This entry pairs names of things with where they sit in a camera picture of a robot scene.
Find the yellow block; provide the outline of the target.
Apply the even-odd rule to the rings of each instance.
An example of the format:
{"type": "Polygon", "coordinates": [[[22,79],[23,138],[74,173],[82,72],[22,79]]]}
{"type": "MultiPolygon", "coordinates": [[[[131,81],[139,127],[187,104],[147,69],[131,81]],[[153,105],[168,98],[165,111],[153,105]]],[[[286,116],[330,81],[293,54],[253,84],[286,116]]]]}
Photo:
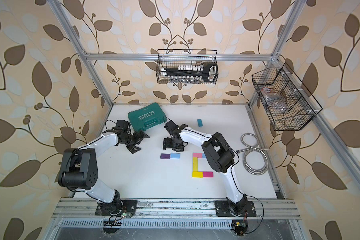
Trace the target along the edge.
{"type": "Polygon", "coordinates": [[[199,172],[199,171],[193,171],[193,172],[192,172],[192,177],[193,177],[193,178],[203,178],[203,177],[204,177],[204,173],[203,173],[203,172],[199,172]]]}

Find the long yellow-green block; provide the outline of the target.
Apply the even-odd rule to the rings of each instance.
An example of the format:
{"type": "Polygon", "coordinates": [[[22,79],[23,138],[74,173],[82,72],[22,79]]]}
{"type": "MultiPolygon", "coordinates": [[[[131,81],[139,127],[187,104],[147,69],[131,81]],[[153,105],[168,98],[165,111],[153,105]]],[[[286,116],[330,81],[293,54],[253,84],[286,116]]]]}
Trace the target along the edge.
{"type": "Polygon", "coordinates": [[[193,172],[198,171],[198,158],[193,158],[193,172]]]}

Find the pink block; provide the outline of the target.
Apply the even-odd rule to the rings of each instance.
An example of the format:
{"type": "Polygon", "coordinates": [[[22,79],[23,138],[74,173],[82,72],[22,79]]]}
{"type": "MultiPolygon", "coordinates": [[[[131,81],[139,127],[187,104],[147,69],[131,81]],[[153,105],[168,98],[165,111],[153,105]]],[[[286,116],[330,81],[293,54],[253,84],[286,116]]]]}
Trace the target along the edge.
{"type": "Polygon", "coordinates": [[[193,158],[204,158],[204,154],[202,154],[202,153],[193,153],[193,158]]]}

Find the magenta block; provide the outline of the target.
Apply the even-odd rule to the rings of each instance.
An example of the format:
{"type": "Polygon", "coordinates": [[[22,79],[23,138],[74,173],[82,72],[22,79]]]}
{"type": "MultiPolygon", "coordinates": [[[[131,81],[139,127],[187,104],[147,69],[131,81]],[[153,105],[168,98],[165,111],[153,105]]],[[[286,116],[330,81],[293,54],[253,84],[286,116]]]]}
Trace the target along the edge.
{"type": "Polygon", "coordinates": [[[213,172],[202,172],[203,178],[213,178],[214,173],[213,172]]]}

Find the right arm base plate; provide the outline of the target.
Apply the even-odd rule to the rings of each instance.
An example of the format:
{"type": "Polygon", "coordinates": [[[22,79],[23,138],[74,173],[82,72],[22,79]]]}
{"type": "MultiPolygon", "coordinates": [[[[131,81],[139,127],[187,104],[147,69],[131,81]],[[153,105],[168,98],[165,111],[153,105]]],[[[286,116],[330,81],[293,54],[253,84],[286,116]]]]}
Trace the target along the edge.
{"type": "Polygon", "coordinates": [[[256,217],[257,212],[253,201],[246,201],[245,203],[234,204],[229,200],[214,201],[216,215],[218,217],[241,217],[245,214],[247,217],[256,217]]]}

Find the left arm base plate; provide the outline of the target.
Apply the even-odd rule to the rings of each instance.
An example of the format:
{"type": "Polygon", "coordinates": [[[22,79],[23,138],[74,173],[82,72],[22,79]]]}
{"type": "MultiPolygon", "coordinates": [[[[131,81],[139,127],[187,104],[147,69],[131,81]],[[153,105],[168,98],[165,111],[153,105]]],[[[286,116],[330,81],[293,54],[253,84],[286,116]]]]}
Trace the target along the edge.
{"type": "Polygon", "coordinates": [[[97,203],[96,216],[117,216],[131,218],[137,210],[137,200],[116,200],[113,203],[97,203]]]}

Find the purple block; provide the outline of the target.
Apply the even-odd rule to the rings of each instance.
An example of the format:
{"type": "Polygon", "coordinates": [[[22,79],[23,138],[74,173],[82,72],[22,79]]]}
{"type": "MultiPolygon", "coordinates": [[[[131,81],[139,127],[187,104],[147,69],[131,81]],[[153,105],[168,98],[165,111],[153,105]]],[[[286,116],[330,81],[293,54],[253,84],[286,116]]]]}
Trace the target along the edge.
{"type": "Polygon", "coordinates": [[[160,159],[166,159],[166,160],[168,160],[168,159],[170,159],[171,158],[171,155],[170,154],[161,154],[160,155],[160,159]]]}

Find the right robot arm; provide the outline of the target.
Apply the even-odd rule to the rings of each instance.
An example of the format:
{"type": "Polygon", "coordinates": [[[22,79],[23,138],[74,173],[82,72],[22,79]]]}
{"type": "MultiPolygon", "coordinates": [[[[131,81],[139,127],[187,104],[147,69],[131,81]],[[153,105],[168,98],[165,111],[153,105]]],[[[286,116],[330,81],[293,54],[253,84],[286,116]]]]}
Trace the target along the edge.
{"type": "Polygon", "coordinates": [[[220,133],[213,135],[200,133],[188,125],[177,125],[168,121],[164,126],[170,134],[163,140],[163,149],[172,149],[183,152],[188,144],[193,144],[203,150],[210,167],[218,173],[224,183],[228,207],[232,214],[239,216],[244,212],[248,202],[247,196],[242,193],[236,184],[233,167],[235,152],[220,133]]]}

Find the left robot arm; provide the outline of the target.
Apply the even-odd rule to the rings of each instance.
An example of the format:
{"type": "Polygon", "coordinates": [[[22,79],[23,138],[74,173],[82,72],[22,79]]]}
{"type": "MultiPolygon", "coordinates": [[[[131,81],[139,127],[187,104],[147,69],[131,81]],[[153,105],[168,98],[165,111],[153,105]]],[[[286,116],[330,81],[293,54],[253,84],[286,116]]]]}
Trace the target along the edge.
{"type": "Polygon", "coordinates": [[[126,208],[120,193],[100,180],[97,157],[120,144],[125,145],[131,154],[137,153],[141,150],[138,145],[149,137],[142,130],[132,133],[128,121],[116,121],[113,128],[105,130],[92,142],[64,150],[58,184],[71,192],[85,193],[97,201],[100,209],[108,211],[108,215],[118,215],[126,208]]]}

